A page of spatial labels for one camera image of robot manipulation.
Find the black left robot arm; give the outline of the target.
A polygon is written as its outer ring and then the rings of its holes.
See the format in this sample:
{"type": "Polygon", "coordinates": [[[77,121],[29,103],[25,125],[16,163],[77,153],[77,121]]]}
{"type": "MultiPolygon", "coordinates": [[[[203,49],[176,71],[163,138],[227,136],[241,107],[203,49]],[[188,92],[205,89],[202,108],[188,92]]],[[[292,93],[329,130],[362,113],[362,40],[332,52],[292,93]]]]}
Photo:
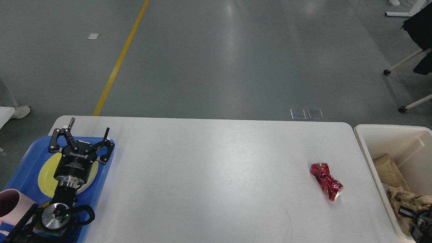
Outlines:
{"type": "Polygon", "coordinates": [[[81,243],[95,220],[115,143],[72,136],[75,118],[37,139],[1,192],[2,243],[81,243]]]}

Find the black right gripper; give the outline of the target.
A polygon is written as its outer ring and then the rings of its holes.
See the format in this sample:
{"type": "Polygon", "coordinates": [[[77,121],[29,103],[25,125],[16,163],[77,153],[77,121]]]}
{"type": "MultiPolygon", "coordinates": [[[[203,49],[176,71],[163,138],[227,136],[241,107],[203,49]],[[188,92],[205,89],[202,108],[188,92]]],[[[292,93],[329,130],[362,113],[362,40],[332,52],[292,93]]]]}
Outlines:
{"type": "Polygon", "coordinates": [[[416,214],[413,209],[400,206],[398,215],[412,220],[409,232],[416,243],[432,242],[431,209],[422,210],[416,214]]]}

